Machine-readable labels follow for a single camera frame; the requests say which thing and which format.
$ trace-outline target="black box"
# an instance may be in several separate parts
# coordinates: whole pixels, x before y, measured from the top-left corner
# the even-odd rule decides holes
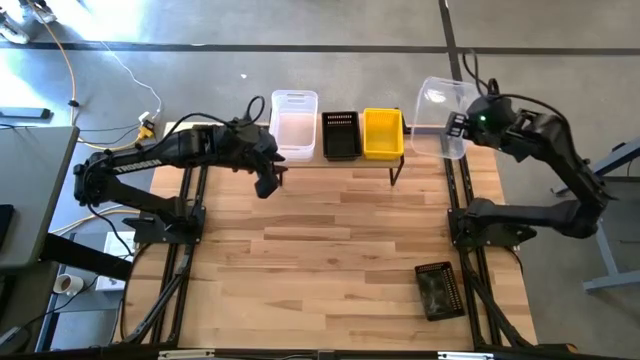
[[[438,321],[464,316],[462,300],[450,262],[420,265],[416,266],[415,270],[427,320]]]
[[[358,113],[322,113],[322,145],[324,157],[329,161],[355,160],[362,156]]]

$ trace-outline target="white cable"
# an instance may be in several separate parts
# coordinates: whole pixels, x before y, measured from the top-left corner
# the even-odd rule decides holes
[[[106,213],[106,212],[108,212],[108,211],[111,211],[111,210],[114,210],[114,209],[117,209],[117,208],[121,208],[121,207],[124,207],[124,205],[114,205],[114,206],[110,206],[110,207],[107,207],[107,208],[104,208],[104,209],[102,209],[102,210],[98,211],[98,214],[101,214],[101,215],[102,215],[103,213]],[[56,235],[58,235],[58,236],[62,236],[62,235],[64,235],[64,234],[68,233],[69,231],[71,231],[71,230],[73,230],[73,229],[77,228],[78,226],[80,226],[80,225],[84,224],[86,221],[89,221],[89,220],[91,220],[91,219],[93,219],[93,218],[95,218],[95,215],[89,215],[89,216],[87,216],[87,217],[85,217],[85,218],[82,218],[82,219],[80,219],[80,220],[76,220],[76,221],[72,222],[72,223],[71,223],[71,224],[69,224],[69,225],[65,225],[65,226],[63,226],[63,227],[61,227],[61,228],[58,228],[58,229],[55,229],[55,230],[52,230],[52,231],[49,231],[49,232],[50,232],[50,233],[53,233],[53,234],[55,234],[55,233],[59,233],[59,234],[56,234]]]
[[[129,72],[129,75],[131,75],[131,79],[133,80],[133,82],[135,82],[136,84],[142,86],[143,88],[149,89],[149,91],[151,91],[151,93],[153,94],[153,96],[156,97],[156,99],[158,99],[158,108],[156,109],[156,113],[155,115],[153,115],[151,117],[151,120],[155,120],[156,117],[158,117],[158,115],[160,114],[160,112],[162,111],[162,99],[160,99],[160,96],[158,96],[158,94],[156,94],[156,91],[153,90],[153,88],[141,81],[138,81],[138,79],[136,79],[136,77],[133,75],[133,72],[131,71],[131,69],[129,69],[125,64],[122,63],[122,61],[120,61],[120,59],[118,58],[118,56],[116,56],[116,54],[111,50],[111,48],[109,47],[109,45],[107,45],[104,41],[100,40],[100,42],[102,43],[102,45],[104,45],[105,48],[107,48],[107,50],[109,51],[109,54],[111,54],[111,56],[113,56],[116,61],[120,64],[120,66],[122,66],[125,70],[127,70]]]

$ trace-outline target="gray desk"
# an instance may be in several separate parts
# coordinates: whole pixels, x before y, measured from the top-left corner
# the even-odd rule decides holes
[[[0,203],[15,208],[0,248],[0,270],[38,259],[78,133],[76,127],[0,130]]]

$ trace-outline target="wooden table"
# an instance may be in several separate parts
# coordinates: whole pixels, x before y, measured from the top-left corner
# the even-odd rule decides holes
[[[476,196],[504,203],[493,150],[471,147],[468,160]],[[443,161],[407,147],[406,163],[395,187],[380,169],[292,169],[265,200],[255,196],[255,175],[210,168],[180,347],[471,349],[468,318],[427,321],[414,279],[416,265],[451,261],[463,291]],[[181,179],[182,170],[159,168],[151,191],[175,196]],[[136,266],[126,299],[129,332],[158,295],[166,251],[152,245]],[[497,303],[535,342],[516,260],[487,248],[487,262]]]

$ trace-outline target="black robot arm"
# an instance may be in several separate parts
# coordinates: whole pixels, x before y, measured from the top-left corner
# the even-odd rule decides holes
[[[84,164],[74,167],[74,196],[81,205],[115,201],[161,216],[163,213],[181,216],[184,204],[122,184],[117,175],[164,165],[177,168],[204,165],[256,172],[256,193],[266,198],[278,187],[274,162],[284,158],[277,150],[273,136],[250,121],[194,126],[170,134],[157,144],[94,153]]]
[[[506,224],[509,226],[501,230],[510,232],[515,243],[507,241],[503,245],[516,245],[535,236],[529,225],[551,227],[575,238],[595,233],[598,218],[610,197],[587,161],[576,153],[569,124],[563,116],[529,110],[516,113],[510,98],[489,95],[476,99],[466,115],[452,113],[447,130],[462,132],[465,139],[476,145],[509,154],[518,162],[531,156],[549,164],[577,197],[550,207],[496,205],[491,200],[476,198],[464,215],[458,214],[461,215],[457,219],[458,228],[467,235],[476,239],[488,233],[496,235],[494,225]]]

